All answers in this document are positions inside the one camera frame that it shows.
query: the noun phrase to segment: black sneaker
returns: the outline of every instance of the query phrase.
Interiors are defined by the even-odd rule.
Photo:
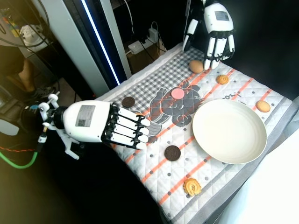
[[[54,93],[55,87],[37,88],[31,95],[32,99],[42,99],[48,97],[51,93]]]

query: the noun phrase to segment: robotic arm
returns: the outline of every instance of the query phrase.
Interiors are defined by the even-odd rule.
[[[79,159],[71,151],[71,144],[82,142],[104,142],[145,150],[150,121],[143,115],[136,115],[114,103],[86,100],[72,104],[68,108],[59,107],[58,94],[50,94],[47,103],[39,109],[43,125],[56,130],[65,144],[65,153]]]
[[[233,36],[234,25],[227,9],[220,3],[215,2],[210,5],[206,0],[202,0],[204,6],[204,22],[209,36],[206,49],[204,69],[210,67],[215,69],[219,61],[232,57],[235,52],[235,42]],[[194,33],[199,21],[192,19],[185,35],[183,51],[187,51],[194,40]]]

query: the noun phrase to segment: brown egg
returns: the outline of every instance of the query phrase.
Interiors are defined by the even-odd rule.
[[[204,70],[203,64],[199,60],[191,60],[189,69],[194,73],[201,73]]]

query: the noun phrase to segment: round plate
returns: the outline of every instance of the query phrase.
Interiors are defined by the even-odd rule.
[[[259,116],[239,102],[218,99],[203,104],[193,118],[200,147],[225,163],[255,160],[267,143],[266,127]]]

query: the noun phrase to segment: white light strip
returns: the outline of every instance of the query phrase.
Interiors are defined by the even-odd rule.
[[[85,9],[86,13],[87,13],[87,16],[88,16],[88,18],[89,18],[89,21],[90,21],[90,23],[92,24],[93,30],[94,30],[94,32],[95,32],[97,38],[98,38],[98,41],[99,41],[99,43],[100,43],[100,45],[101,45],[101,47],[102,47],[102,49],[103,49],[104,55],[105,55],[105,57],[106,57],[106,59],[107,59],[107,61],[108,61],[108,64],[109,64],[109,66],[110,66],[110,68],[111,68],[111,71],[112,71],[112,73],[113,73],[113,75],[114,75],[114,78],[115,78],[117,84],[120,85],[120,82],[118,81],[118,78],[117,78],[116,73],[115,73],[115,71],[114,71],[114,68],[113,68],[113,66],[112,66],[112,64],[111,64],[111,61],[110,61],[110,59],[109,59],[109,57],[108,57],[108,54],[107,54],[107,52],[106,52],[106,49],[105,49],[105,47],[104,47],[104,45],[103,45],[103,42],[102,42],[101,37],[100,37],[100,35],[99,35],[99,32],[98,32],[97,28],[95,27],[95,24],[94,24],[94,22],[93,22],[92,15],[91,15],[90,12],[89,12],[89,9],[88,9],[88,7],[87,7],[87,5],[86,5],[86,2],[85,2],[85,0],[81,0],[81,2],[82,2],[82,4],[83,4],[83,6],[84,6],[84,9]]]

